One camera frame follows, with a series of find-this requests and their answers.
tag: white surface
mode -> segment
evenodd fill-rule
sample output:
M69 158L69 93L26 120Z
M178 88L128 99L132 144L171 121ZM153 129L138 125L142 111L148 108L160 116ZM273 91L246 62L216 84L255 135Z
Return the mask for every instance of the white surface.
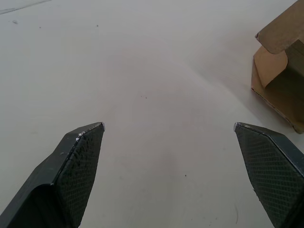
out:
M254 36L292 3L52 0L0 15L0 212L65 133L103 121L82 228L272 227L233 124L304 151L250 91Z

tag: cardboard box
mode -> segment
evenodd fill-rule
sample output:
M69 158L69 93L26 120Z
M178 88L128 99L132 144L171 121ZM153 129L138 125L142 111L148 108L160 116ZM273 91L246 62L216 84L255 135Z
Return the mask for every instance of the cardboard box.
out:
M257 35L251 89L304 132L304 0L298 0Z

